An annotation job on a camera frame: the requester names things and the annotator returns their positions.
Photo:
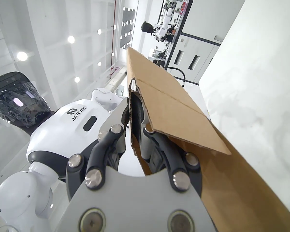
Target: cardboard flap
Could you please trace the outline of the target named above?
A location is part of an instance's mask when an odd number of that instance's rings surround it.
[[[127,63],[128,80],[135,79],[153,130],[231,154],[209,120],[172,75],[132,48],[128,49]]]

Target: black robot face visor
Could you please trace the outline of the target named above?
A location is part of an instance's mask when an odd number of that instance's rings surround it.
[[[30,81],[16,81],[0,89],[0,117],[8,123],[29,128],[49,112],[46,101]]]

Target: metal screw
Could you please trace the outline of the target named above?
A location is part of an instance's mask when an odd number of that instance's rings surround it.
[[[98,141],[103,140],[103,138],[107,135],[106,131],[102,131],[98,134]]]
[[[186,161],[189,165],[193,167],[195,167],[199,163],[198,157],[191,152],[186,153]]]
[[[182,171],[173,174],[173,182],[174,185],[181,190],[188,190],[190,187],[190,178]]]
[[[90,170],[85,176],[85,185],[89,189],[99,186],[102,181],[102,173],[98,169]]]
[[[178,210],[169,216],[167,228],[169,232],[193,232],[194,224],[187,212]]]
[[[72,157],[70,157],[68,161],[68,165],[71,168],[78,167],[82,161],[82,156],[79,154],[74,154]]]
[[[102,232],[105,229],[106,219],[104,213],[93,208],[85,212],[80,221],[81,232]]]
[[[119,124],[113,125],[111,127],[111,132],[114,134],[119,134],[122,131],[122,126]]]
[[[146,128],[146,125],[144,126],[144,128],[145,128],[145,131],[146,131],[147,133],[153,133],[153,131],[149,131],[149,130]]]

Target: humanoid robot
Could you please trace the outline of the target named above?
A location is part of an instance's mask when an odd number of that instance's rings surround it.
[[[95,101],[79,100],[54,112],[25,75],[0,76],[0,117],[30,135],[28,171],[0,185],[0,216],[7,227],[50,232],[50,187],[61,179],[70,203],[57,232],[215,232],[200,199],[198,158],[147,127],[137,92],[131,95],[132,113],[138,112],[130,126],[141,149],[139,159],[153,174],[138,178],[117,172],[125,152],[128,102],[105,89],[98,92],[101,97],[92,95]],[[116,107],[109,113],[99,101]]]
[[[51,185],[58,179],[65,181],[73,154],[89,155],[90,144],[97,143],[110,112],[122,101],[126,108],[126,100],[99,88],[91,100],[79,100],[54,112],[24,74],[0,76],[0,117],[30,135],[27,159],[31,166],[0,186],[0,216],[8,225],[20,232],[50,231]],[[118,152],[122,155],[125,146]]]

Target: ceiling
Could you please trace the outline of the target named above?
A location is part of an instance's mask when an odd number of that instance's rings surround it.
[[[0,75],[24,73],[52,110],[106,86],[125,65],[122,1],[0,0]],[[28,58],[20,61],[19,52]],[[26,163],[28,141],[0,119],[0,183]]]

